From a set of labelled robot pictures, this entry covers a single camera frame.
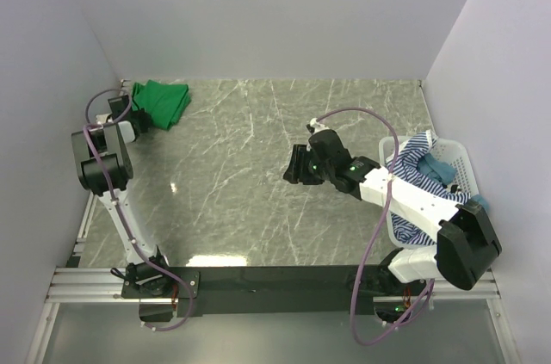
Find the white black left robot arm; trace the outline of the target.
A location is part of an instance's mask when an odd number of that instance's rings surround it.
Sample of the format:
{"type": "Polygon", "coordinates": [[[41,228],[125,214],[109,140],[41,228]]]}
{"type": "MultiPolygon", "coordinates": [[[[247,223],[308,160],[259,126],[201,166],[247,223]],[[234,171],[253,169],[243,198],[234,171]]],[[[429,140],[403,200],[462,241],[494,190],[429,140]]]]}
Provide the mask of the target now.
{"type": "Polygon", "coordinates": [[[160,297],[170,291],[173,280],[166,257],[133,208],[133,166],[127,144],[136,140],[140,125],[133,117],[132,95],[123,90],[108,105],[110,113],[104,120],[93,121],[86,115],[83,129],[71,135],[77,178],[107,209],[123,243],[126,271],[112,268],[111,274],[129,287],[160,297]]]}

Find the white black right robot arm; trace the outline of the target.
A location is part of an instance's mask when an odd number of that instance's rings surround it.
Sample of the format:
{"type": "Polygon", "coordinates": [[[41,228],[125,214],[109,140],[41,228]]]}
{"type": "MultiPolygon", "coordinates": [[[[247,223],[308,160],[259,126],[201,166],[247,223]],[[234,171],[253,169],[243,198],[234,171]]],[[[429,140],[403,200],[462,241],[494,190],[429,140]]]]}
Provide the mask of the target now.
{"type": "Polygon", "coordinates": [[[421,244],[404,244],[378,273],[382,291],[396,294],[407,283],[444,278],[470,290],[502,252],[486,209],[468,192],[451,192],[418,172],[418,160],[436,146],[430,130],[399,144],[395,163],[352,157],[337,133],[322,129],[294,145],[285,181],[330,182],[336,190],[386,208],[417,228],[421,244]]]}

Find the green tank top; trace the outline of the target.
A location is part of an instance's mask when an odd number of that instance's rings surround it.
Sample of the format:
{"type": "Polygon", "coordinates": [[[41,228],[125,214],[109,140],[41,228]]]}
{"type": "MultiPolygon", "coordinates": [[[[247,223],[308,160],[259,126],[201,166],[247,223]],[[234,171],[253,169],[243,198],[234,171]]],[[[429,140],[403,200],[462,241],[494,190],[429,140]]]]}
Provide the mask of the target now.
{"type": "Polygon", "coordinates": [[[189,86],[185,83],[160,83],[148,80],[134,83],[132,87],[133,109],[143,110],[152,125],[165,131],[170,130],[182,117],[191,103],[189,86]]]}

